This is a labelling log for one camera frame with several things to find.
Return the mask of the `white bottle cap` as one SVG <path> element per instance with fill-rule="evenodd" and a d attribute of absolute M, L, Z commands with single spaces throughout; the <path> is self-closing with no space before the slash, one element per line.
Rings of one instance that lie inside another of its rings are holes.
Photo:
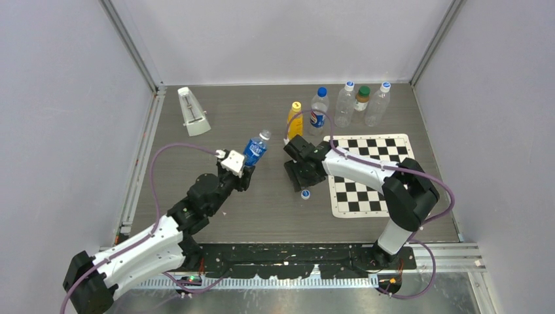
<path fill-rule="evenodd" d="M 309 190 L 302 190 L 300 195 L 303 200 L 308 200 L 311 196 L 311 193 Z"/>

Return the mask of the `yellow juice bottle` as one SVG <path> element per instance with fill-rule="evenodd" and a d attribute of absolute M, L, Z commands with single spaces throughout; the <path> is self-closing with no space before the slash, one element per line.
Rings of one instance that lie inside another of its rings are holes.
<path fill-rule="evenodd" d="M 287 139 L 290 140 L 297 135 L 303 136 L 304 133 L 304 123 L 303 123 L 303 115 L 301 110 L 299 112 L 294 112 L 292 109 L 289 111 L 288 115 L 288 132 L 287 132 Z"/>

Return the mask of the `clear bottle blue label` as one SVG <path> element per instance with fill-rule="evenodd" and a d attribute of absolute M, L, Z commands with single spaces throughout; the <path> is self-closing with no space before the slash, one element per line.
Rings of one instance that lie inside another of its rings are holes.
<path fill-rule="evenodd" d="M 269 130 L 262 130 L 256 137 L 250 138 L 243 150 L 245 166 L 254 166 L 261 159 L 267 151 L 270 137 L 271 132 Z"/>

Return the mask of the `yellow bottle cap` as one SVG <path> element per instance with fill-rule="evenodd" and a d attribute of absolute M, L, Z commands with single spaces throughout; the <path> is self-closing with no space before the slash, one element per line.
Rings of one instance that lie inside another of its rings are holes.
<path fill-rule="evenodd" d="M 302 108 L 302 104 L 298 101 L 293 102 L 292 105 L 291 105 L 291 109 L 294 112 L 299 112 L 301 110 L 301 108 Z"/>

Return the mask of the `clear bottle pepsi label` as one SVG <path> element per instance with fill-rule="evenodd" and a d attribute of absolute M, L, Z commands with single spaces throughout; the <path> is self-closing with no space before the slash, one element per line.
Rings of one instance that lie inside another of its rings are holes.
<path fill-rule="evenodd" d="M 319 97 L 316 95 L 311 101 L 311 113 L 310 113 L 310 127 L 309 133 L 311 135 L 320 135 L 323 131 L 325 125 L 325 113 L 329 109 L 329 97 L 328 91 L 326 97 Z"/>

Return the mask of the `blue bottle cap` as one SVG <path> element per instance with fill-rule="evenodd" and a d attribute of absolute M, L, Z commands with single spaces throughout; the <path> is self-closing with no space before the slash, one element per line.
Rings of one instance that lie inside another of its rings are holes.
<path fill-rule="evenodd" d="M 326 96 L 327 96 L 327 89 L 326 89 L 325 87 L 323 87 L 323 86 L 320 87 L 320 88 L 318 88 L 318 90 L 317 90 L 317 95 L 318 95 L 319 97 L 326 97 Z"/>

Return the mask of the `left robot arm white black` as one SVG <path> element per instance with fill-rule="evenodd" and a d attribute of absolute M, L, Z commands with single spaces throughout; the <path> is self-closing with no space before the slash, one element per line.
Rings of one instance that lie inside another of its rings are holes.
<path fill-rule="evenodd" d="M 217 174 L 200 175 L 186 196 L 152 226 L 106 251 L 77 253 L 62 283 L 75 311 L 105 313 L 145 279 L 180 267 L 195 270 L 203 251 L 193 235 L 209 224 L 233 191 L 249 188 L 254 171 L 245 166 L 239 177 L 218 166 Z"/>

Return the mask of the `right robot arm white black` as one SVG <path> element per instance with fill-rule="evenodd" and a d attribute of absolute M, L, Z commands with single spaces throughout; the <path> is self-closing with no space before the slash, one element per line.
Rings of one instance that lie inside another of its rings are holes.
<path fill-rule="evenodd" d="M 286 140 L 283 149 L 291 157 L 284 167 L 296 192 L 332 176 L 363 184 L 384 197 L 389 221 L 372 246 L 381 268 L 399 261 L 399 251 L 440 199 L 432 177 L 411 158 L 397 163 L 376 160 L 352 154 L 332 141 L 313 145 L 300 135 Z"/>

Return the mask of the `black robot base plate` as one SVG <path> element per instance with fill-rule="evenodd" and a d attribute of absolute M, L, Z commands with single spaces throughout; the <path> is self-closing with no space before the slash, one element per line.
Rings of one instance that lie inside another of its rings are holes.
<path fill-rule="evenodd" d="M 391 272 L 394 291 L 405 270 L 416 269 L 412 248 L 388 256 L 377 246 L 360 243 L 212 243 L 176 267 L 176 271 L 219 279 L 294 281 L 318 274 L 320 279 L 363 279 Z"/>

